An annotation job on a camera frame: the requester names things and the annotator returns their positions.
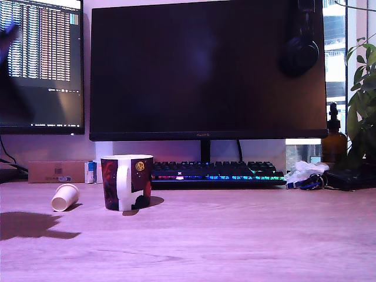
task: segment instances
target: dropper bottle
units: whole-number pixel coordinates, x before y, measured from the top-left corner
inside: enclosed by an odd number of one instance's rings
[[[328,137],[323,139],[323,163],[333,169],[334,164],[341,160],[341,156],[347,150],[347,137],[340,132],[341,122],[337,119],[337,104],[330,104],[330,120],[327,122]]]

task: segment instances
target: paper cup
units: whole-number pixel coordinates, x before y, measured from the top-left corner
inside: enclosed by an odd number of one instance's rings
[[[70,183],[60,185],[51,200],[51,206],[57,212],[66,210],[69,206],[77,203],[79,198],[78,188]]]

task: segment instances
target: mechanical keyboard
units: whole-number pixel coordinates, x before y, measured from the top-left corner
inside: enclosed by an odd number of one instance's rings
[[[153,189],[257,188],[284,185],[270,162],[155,162]]]

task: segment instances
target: black headphones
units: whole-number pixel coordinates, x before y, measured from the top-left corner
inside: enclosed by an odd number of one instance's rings
[[[315,12],[315,0],[298,0],[298,9],[303,20],[300,24],[300,36],[287,42],[280,58],[282,72],[291,77],[300,76],[311,69],[319,54],[313,41],[313,27],[310,22],[310,14]]]

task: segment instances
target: mug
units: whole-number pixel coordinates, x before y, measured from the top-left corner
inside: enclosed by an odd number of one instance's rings
[[[107,209],[129,211],[150,204],[153,156],[105,156],[100,162]]]

